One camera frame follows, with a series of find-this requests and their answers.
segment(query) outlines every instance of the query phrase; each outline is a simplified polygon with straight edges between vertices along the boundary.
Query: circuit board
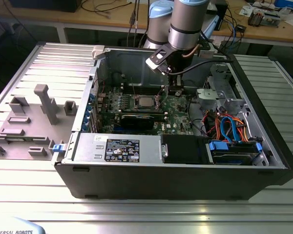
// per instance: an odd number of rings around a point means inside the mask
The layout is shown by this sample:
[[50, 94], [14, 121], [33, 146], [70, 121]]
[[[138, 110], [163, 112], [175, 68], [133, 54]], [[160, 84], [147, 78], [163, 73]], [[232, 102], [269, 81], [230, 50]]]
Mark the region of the circuit board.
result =
[[[186, 112], [186, 96], [167, 96], [164, 93], [157, 98], [158, 100], [155, 95], [124, 94], [119, 88], [113, 88], [104, 94], [100, 94], [97, 104], [98, 118], [101, 119], [102, 125], [99, 132], [136, 135], [192, 135], [193, 131]], [[160, 108], [155, 109], [151, 106], [150, 103], [153, 101], [158, 101]], [[134, 114], [135, 112], [140, 116], [154, 118], [152, 129], [128, 130], [122, 128], [119, 122], [120, 116], [126, 113]]]

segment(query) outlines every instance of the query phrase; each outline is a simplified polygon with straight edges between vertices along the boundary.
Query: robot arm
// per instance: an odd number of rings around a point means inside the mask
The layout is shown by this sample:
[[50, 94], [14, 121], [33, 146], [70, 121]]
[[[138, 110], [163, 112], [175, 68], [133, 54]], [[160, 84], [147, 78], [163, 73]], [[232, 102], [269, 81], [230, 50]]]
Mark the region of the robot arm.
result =
[[145, 47], [162, 46], [146, 61], [152, 70], [180, 72], [191, 64], [191, 51], [197, 46], [208, 4], [209, 0], [175, 0], [174, 3], [162, 0], [153, 3]]

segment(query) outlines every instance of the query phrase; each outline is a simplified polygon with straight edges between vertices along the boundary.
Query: desk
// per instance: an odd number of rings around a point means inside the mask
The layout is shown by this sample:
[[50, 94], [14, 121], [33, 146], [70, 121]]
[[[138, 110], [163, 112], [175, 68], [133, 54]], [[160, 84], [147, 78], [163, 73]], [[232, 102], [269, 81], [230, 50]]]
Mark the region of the desk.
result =
[[[36, 10], [24, 8], [12, 8], [7, 0], [5, 0], [11, 11], [17, 18], [24, 24], [34, 24], [43, 26], [56, 27], [61, 43], [67, 43], [67, 36], [64, 28], [79, 28], [90, 30], [105, 30], [116, 32], [127, 32], [129, 27], [129, 18], [133, 10], [134, 4], [117, 8], [111, 11], [111, 18], [97, 15], [92, 12], [87, 12], [79, 8], [75, 13], [58, 12], [50, 10]], [[245, 35], [242, 39], [243, 42], [272, 44], [293, 46], [293, 26], [281, 22], [278, 28], [261, 26], [251, 27], [248, 26], [247, 17], [240, 16], [234, 11], [239, 13], [238, 7], [246, 5], [244, 0], [228, 0], [230, 8], [232, 8], [232, 16], [238, 21], [239, 24], [247, 26]], [[106, 0], [96, 0], [96, 4], [106, 3]], [[126, 4], [126, 0], [119, 0], [111, 5], [104, 6], [101, 9], [115, 7], [118, 5]], [[88, 1], [84, 7], [93, 9], [91, 1]], [[0, 0], [0, 19], [6, 23], [17, 23], [17, 21], [10, 15]], [[147, 5], [141, 4], [139, 10], [139, 23], [138, 33], [143, 33], [147, 27]], [[225, 37], [230, 36], [231, 31], [226, 23], [223, 23], [220, 31], [213, 32], [213, 39], [222, 41]]]
[[[55, 27], [58, 31], [61, 43], [67, 43], [67, 36], [64, 28], [78, 28], [89, 30], [103, 30], [115, 32], [128, 32], [129, 18], [134, 8], [134, 4], [114, 9], [110, 14], [110, 19], [100, 16], [94, 12], [88, 12], [82, 8], [77, 9], [74, 13], [38, 10], [26, 8], [13, 8], [8, 0], [5, 0], [12, 13], [23, 24], [33, 24], [41, 26]], [[111, 1], [95, 0], [96, 5]], [[115, 6], [126, 4], [126, 0], [118, 0], [111, 5], [99, 7], [99, 9], [108, 9]], [[92, 1], [84, 4], [86, 9], [93, 10]], [[0, 20], [5, 23], [18, 23], [7, 11], [0, 0]], [[147, 5], [141, 4], [139, 9], [138, 33], [144, 33], [147, 28]]]
[[[228, 0], [229, 9], [232, 12], [233, 18], [236, 19], [238, 24], [241, 24], [246, 28], [242, 42], [256, 43], [256, 44], [269, 44], [269, 45], [283, 45], [293, 46], [293, 26], [281, 22], [279, 27], [259, 26], [252, 27], [248, 25], [248, 17], [239, 15], [240, 8], [247, 5], [244, 0]], [[214, 31], [212, 39], [221, 42], [225, 40], [225, 37], [230, 36], [231, 31], [227, 26], [227, 23], [223, 23], [219, 31]]]

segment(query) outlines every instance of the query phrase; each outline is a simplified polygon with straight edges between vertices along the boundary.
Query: blue cable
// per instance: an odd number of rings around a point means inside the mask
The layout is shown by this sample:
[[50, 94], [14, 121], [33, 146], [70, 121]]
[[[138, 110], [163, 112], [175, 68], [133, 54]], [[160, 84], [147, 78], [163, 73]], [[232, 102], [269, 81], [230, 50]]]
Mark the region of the blue cable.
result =
[[224, 136], [224, 138], [226, 138], [229, 141], [229, 143], [232, 143], [232, 140], [225, 134], [224, 123], [225, 123], [226, 119], [229, 119], [231, 122], [234, 140], [238, 141], [238, 142], [241, 141], [239, 134], [236, 132], [235, 122], [231, 117], [223, 117], [223, 119], [221, 120], [221, 122], [220, 122], [221, 134]]

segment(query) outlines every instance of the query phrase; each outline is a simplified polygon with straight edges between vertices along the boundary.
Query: power supply label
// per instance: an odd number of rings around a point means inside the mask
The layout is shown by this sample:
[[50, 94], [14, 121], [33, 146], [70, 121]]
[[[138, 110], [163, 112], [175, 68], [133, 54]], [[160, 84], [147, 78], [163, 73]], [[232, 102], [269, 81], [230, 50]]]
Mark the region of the power supply label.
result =
[[107, 162], [139, 162], [139, 140], [108, 139], [104, 159]]

